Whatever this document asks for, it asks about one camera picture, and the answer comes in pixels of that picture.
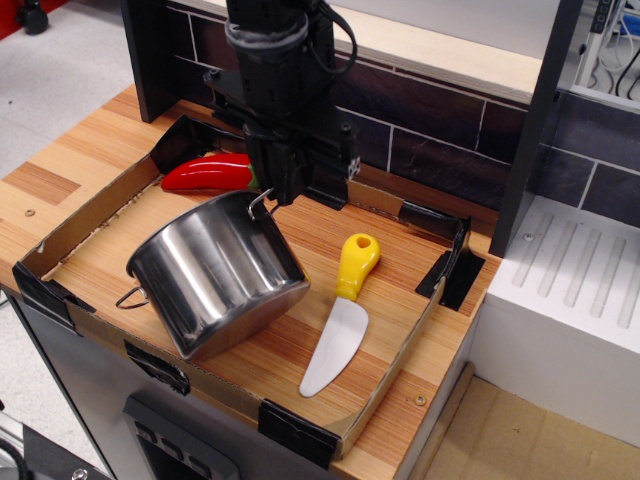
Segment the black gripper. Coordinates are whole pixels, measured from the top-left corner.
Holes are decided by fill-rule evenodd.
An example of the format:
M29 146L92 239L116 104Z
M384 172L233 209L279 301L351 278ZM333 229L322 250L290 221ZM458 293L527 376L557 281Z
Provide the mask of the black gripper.
M356 127L331 91L355 64L358 47L337 65L334 29L354 35L325 1L229 1L224 32L236 70L210 72L214 112L243 129L263 192L291 205L316 174L339 181L358 172Z

